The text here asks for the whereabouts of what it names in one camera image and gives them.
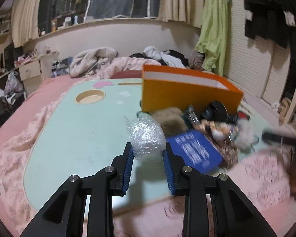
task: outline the drawer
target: drawer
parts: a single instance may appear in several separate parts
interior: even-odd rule
[[[41,74],[39,61],[33,61],[19,68],[21,80],[26,80]]]

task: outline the metal screw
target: metal screw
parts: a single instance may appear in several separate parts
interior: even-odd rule
[[[69,176],[69,181],[70,182],[75,182],[77,180],[78,180],[78,176],[77,175],[71,175],[71,176]]]
[[[219,179],[222,181],[226,181],[226,180],[228,180],[228,176],[226,174],[220,174]]]
[[[110,173],[114,171],[114,167],[113,166],[107,166],[105,169],[105,172]]]
[[[190,166],[184,166],[184,167],[182,167],[182,170],[186,173],[189,173],[192,171],[192,168]]]

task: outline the curtain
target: curtain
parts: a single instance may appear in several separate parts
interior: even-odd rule
[[[11,29],[14,47],[38,38],[38,7],[40,0],[14,0]]]
[[[159,19],[186,22],[201,27],[204,0],[160,0]]]

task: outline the plush toy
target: plush toy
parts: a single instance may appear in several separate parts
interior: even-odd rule
[[[182,111],[176,107],[152,113],[152,117],[161,125],[165,137],[175,136],[188,130],[182,116]]]
[[[255,141],[253,125],[246,119],[237,121],[238,134],[233,143],[241,150],[251,149]]]

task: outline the brown fur object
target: brown fur object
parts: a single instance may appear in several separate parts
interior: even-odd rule
[[[161,125],[165,137],[178,135],[187,131],[182,118],[182,111],[176,107],[155,111],[152,117]]]

